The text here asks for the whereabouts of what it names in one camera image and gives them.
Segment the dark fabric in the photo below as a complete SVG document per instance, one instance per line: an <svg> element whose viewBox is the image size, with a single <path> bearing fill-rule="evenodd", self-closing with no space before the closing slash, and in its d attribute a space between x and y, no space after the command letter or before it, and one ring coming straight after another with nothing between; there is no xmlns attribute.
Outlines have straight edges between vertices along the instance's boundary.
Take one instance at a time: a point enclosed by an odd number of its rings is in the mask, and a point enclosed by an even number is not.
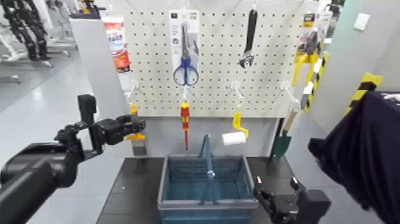
<svg viewBox="0 0 400 224"><path fill-rule="evenodd" d="M312 139L322 170L385 223L400 223L400 105L367 92L326 139Z"/></svg>

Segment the scissors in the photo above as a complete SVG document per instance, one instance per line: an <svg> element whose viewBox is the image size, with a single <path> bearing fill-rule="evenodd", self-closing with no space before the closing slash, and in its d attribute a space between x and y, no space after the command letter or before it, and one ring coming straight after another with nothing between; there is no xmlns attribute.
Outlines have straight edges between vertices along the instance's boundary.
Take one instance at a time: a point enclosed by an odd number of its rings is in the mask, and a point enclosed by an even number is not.
<svg viewBox="0 0 400 224"><path fill-rule="evenodd" d="M174 81L180 86L193 86L199 81L199 73L190 64L190 56L186 41L188 39L188 26L182 24L182 57L180 66L174 71Z"/></svg>

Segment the adjustable wrench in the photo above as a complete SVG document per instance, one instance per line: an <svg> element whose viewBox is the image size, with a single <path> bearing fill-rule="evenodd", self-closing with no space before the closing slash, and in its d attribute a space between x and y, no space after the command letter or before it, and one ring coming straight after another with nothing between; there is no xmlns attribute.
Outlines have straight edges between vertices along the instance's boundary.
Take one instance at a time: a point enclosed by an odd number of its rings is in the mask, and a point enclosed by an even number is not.
<svg viewBox="0 0 400 224"><path fill-rule="evenodd" d="M253 47L255 25L257 23L258 13L255 10L251 10L249 13L249 24L247 27L247 39L245 52L239 58L239 64L245 69L245 63L248 62L249 66L253 64L254 56L251 55L251 49Z"/></svg>

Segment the white roller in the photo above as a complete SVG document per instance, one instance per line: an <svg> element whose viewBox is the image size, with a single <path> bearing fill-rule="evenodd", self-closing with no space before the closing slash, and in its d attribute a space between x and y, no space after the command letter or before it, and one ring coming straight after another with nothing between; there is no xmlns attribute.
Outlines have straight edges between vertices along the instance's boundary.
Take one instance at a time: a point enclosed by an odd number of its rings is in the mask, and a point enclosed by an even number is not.
<svg viewBox="0 0 400 224"><path fill-rule="evenodd" d="M222 134L222 143L225 146L246 143L246 135L244 132Z"/></svg>

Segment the shovel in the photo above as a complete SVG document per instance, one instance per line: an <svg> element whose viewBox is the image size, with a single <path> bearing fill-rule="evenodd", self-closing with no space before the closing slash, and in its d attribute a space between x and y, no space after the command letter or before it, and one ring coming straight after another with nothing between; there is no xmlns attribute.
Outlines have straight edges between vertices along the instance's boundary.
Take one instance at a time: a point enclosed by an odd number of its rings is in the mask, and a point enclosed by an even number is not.
<svg viewBox="0 0 400 224"><path fill-rule="evenodd" d="M275 155L275 157L283 156L285 154L285 152L288 150L290 140L292 140L292 137L288 136L288 132L289 132L289 129L290 129L296 115L297 115L297 111L292 110L290 112L289 118L285 124L285 127L283 128L282 135L278 136L275 139L275 142L274 142L273 148L272 148L273 154Z"/></svg>

